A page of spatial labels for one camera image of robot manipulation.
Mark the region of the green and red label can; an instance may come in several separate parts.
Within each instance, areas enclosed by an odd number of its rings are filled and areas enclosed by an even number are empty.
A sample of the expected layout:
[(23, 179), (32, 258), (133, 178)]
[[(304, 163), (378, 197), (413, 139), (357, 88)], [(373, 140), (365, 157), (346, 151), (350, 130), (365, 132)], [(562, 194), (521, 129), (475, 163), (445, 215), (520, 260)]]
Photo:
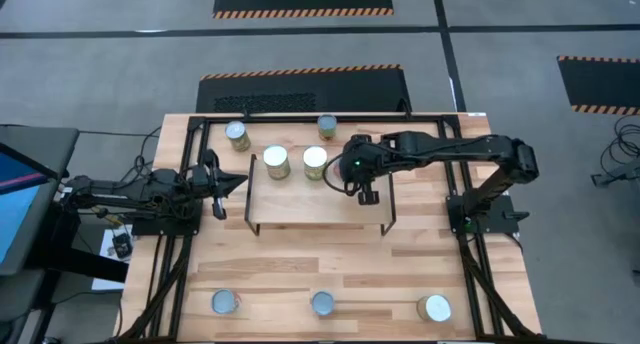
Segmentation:
[(323, 114), (317, 119), (318, 133), (323, 140), (331, 140), (336, 135), (337, 118), (330, 114)]

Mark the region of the wooden shelf with black legs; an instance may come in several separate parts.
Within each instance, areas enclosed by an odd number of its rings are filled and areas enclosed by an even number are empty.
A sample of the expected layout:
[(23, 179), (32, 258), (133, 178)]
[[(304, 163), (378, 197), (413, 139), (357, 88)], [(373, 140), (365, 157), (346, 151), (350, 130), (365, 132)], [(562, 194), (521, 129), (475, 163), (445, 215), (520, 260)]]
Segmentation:
[(263, 227), (290, 225), (335, 226), (370, 225), (386, 234), (396, 222), (393, 177), (373, 183), (379, 202), (361, 205), (356, 195), (336, 192), (322, 180), (312, 181), (299, 164), (291, 165), (289, 176), (281, 180), (269, 177), (264, 162), (251, 156), (244, 221), (255, 235)]

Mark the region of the yellow oranges label tin can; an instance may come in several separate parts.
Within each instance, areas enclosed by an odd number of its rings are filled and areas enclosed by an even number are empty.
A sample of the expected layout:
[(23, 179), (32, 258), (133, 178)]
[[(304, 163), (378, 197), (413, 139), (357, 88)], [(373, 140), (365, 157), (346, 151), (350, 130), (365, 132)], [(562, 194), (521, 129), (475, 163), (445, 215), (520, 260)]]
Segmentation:
[(416, 303), (418, 315), (425, 321), (446, 322), (452, 316), (449, 301), (442, 295), (422, 297)]

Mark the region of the red and yellow label can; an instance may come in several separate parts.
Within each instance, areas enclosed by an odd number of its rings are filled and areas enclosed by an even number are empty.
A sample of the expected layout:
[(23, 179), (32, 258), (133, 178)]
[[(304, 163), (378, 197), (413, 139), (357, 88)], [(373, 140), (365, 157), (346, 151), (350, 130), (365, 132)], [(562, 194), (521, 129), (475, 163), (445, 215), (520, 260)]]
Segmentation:
[(240, 305), (239, 296), (230, 289), (217, 290), (211, 299), (212, 310), (220, 315), (234, 313)]

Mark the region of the black perforated hazard-striped mat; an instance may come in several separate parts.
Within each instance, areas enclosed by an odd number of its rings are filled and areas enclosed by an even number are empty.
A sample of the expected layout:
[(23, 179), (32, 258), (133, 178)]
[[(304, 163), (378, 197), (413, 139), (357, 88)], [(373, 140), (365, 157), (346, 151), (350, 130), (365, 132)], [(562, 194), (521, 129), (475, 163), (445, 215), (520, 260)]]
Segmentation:
[(208, 74), (200, 78), (198, 113), (412, 111), (398, 64)]

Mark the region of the grey monitor with blue screen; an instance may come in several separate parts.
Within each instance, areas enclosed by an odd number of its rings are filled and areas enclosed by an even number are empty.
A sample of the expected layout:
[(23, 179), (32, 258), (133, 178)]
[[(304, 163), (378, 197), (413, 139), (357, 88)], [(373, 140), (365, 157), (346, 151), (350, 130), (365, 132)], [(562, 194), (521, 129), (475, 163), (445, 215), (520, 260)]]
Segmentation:
[(78, 136), (75, 128), (0, 125), (0, 276), (22, 270)]

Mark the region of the small black electronic board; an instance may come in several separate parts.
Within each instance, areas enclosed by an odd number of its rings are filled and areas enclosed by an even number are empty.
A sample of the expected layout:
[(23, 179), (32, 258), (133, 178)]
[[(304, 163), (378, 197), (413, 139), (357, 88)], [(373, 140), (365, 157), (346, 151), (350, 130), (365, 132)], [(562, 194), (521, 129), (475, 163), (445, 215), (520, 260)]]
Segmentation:
[(112, 237), (114, 253), (119, 259), (126, 259), (131, 256), (133, 246), (131, 236), (127, 233), (120, 233)]

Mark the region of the small silver tin can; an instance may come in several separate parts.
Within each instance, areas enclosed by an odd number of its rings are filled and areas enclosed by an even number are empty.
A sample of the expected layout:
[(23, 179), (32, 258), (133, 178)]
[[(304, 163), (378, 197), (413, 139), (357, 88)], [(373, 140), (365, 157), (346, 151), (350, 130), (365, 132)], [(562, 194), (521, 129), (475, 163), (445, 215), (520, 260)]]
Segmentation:
[(311, 299), (311, 306), (319, 316), (331, 315), (335, 307), (334, 297), (327, 291), (318, 291)]

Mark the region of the grey metal stand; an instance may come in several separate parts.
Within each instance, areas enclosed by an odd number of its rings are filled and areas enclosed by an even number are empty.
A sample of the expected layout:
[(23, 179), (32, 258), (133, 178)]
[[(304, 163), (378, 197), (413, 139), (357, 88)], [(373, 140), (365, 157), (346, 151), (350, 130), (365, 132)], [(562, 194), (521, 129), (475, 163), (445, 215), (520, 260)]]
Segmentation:
[(604, 174), (594, 174), (591, 181), (596, 187), (606, 187), (616, 181), (633, 181), (640, 179), (640, 157)]

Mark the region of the black monitor stand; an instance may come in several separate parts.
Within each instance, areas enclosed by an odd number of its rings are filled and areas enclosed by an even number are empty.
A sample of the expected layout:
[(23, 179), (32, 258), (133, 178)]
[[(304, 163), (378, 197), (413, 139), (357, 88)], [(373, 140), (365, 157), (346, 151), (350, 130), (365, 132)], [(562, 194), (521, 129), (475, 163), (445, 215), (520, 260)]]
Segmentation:
[(129, 265), (72, 247), (81, 224), (77, 213), (51, 203), (41, 221), (25, 266), (124, 283)]

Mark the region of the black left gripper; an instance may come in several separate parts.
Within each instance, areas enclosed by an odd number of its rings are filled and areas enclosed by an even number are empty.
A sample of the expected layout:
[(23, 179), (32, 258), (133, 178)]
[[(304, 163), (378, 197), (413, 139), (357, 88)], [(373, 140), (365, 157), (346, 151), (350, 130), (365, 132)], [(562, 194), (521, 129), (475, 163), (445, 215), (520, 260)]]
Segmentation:
[(227, 173), (218, 168), (218, 156), (212, 149), (206, 149), (202, 158), (192, 169), (192, 189), (200, 197), (213, 198), (213, 214), (217, 219), (226, 218), (223, 195), (230, 195), (243, 184), (246, 174)]

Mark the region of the white paper sheet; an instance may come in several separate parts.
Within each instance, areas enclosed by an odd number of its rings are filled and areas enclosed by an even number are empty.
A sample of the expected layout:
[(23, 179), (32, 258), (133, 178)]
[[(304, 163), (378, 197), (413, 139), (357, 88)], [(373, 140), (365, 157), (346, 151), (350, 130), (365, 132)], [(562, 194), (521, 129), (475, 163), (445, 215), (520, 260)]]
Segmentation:
[[(115, 249), (113, 248), (112, 239), (115, 234), (117, 235), (128, 234), (130, 236), (129, 238), (130, 243), (134, 244), (135, 240), (133, 239), (131, 229), (132, 229), (131, 225), (125, 225), (124, 227), (113, 229), (113, 230), (106, 229), (103, 233), (99, 255), (108, 259), (129, 263), (131, 256), (124, 257), (123, 259), (118, 258), (115, 252)], [(94, 278), (91, 286), (92, 291), (99, 291), (99, 292), (117, 291), (117, 290), (123, 290), (123, 289), (124, 289), (124, 284), (121, 282), (109, 281), (109, 280), (104, 280), (100, 278)]]

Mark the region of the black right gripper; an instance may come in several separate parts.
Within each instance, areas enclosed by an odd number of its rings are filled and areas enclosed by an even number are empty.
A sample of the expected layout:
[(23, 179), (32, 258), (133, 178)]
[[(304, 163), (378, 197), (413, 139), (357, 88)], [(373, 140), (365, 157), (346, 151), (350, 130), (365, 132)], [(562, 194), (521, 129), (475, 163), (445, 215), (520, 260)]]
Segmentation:
[(372, 142), (369, 135), (353, 135), (341, 152), (344, 159), (343, 191), (357, 196), (359, 205), (376, 205), (379, 192), (372, 189), (376, 178), (390, 173), (385, 162), (390, 151)]

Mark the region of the yellow-green label tin can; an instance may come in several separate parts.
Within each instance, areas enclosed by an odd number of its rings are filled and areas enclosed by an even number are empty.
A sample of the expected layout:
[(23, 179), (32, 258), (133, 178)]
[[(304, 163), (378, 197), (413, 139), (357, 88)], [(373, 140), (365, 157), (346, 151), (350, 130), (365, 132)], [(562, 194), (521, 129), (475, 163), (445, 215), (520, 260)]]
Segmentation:
[(225, 135), (237, 152), (246, 151), (251, 146), (246, 126), (241, 121), (229, 122), (225, 127)]
[(328, 161), (326, 150), (320, 146), (310, 146), (303, 153), (304, 173), (310, 180), (321, 180)]
[(269, 145), (262, 156), (267, 173), (274, 180), (281, 180), (290, 174), (287, 149), (281, 145)]

